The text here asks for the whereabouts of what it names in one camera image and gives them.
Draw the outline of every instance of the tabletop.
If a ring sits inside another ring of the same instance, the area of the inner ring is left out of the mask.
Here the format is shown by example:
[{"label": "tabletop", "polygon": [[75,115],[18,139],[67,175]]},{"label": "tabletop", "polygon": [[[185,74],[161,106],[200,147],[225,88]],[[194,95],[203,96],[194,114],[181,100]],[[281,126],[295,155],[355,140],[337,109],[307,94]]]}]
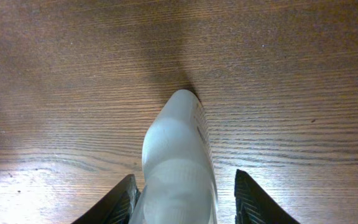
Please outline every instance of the tabletop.
[{"label": "tabletop", "polygon": [[206,110],[219,223],[247,171],[301,223],[358,223],[358,1],[0,0],[0,223],[71,223],[176,90]]}]

